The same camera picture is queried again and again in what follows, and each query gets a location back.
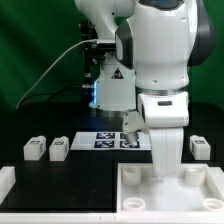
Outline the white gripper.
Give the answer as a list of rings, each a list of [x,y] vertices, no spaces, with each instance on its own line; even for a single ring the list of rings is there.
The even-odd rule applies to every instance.
[[[181,165],[184,130],[153,128],[149,130],[152,162],[157,176],[176,173]]]

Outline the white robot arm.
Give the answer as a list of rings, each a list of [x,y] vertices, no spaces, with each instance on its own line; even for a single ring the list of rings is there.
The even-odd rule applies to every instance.
[[[95,28],[100,76],[90,108],[122,113],[123,135],[133,144],[149,136],[154,173],[178,170],[183,128],[189,123],[188,68],[215,46],[203,0],[74,0]]]

